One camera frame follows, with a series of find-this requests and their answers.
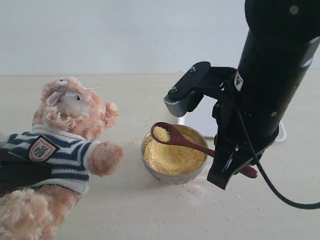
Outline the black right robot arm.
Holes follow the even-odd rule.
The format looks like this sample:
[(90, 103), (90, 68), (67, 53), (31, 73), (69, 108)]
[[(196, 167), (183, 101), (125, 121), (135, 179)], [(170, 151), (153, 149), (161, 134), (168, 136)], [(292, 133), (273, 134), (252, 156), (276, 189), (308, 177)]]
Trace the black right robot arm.
[(274, 142), (320, 44), (317, 0), (247, 0), (244, 8), (239, 64), (212, 110), (218, 129), (207, 180), (221, 189)]

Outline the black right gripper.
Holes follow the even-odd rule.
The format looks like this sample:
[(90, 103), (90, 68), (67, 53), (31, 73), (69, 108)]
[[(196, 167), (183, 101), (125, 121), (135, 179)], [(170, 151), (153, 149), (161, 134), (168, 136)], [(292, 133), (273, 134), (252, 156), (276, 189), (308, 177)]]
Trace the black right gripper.
[(279, 124), (302, 82), (320, 39), (289, 48), (259, 40), (249, 31), (237, 70), (224, 87), (228, 97), (212, 111), (216, 140), (228, 140), (261, 157), (279, 133)]

